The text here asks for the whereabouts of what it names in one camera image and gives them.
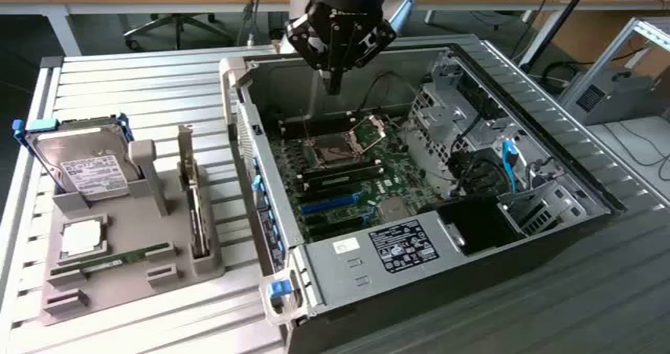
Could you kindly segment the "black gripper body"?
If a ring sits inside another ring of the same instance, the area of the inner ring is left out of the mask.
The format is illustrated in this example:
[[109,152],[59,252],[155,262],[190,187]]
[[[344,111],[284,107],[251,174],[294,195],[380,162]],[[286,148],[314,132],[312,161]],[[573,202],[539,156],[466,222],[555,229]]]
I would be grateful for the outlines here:
[[328,46],[328,64],[332,71],[332,26],[371,21],[376,24],[383,17],[384,0],[310,0],[306,13],[319,38]]

